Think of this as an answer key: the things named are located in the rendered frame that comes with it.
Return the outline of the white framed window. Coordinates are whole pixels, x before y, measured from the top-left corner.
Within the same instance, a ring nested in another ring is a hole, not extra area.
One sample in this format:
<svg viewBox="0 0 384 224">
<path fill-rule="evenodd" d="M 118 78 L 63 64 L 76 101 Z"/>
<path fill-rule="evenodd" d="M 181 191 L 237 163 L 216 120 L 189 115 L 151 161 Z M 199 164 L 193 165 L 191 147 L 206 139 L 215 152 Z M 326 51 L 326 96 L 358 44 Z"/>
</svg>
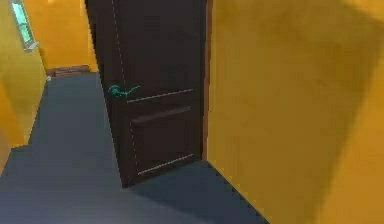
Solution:
<svg viewBox="0 0 384 224">
<path fill-rule="evenodd" d="M 23 0 L 8 0 L 10 9 L 16 23 L 17 30 L 22 42 L 23 50 L 26 53 L 32 52 L 39 45 L 35 40 L 33 31 L 28 20 L 27 11 L 24 7 Z"/>
</svg>

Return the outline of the dark brown room door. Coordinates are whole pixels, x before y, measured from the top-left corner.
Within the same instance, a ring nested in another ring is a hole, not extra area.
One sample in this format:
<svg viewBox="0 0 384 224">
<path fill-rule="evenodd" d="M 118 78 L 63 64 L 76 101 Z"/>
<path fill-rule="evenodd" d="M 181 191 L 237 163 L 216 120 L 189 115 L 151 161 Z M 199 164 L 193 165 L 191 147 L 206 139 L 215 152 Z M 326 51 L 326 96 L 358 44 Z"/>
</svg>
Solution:
<svg viewBox="0 0 384 224">
<path fill-rule="evenodd" d="M 206 0 L 84 1 L 122 186 L 201 160 Z"/>
</svg>

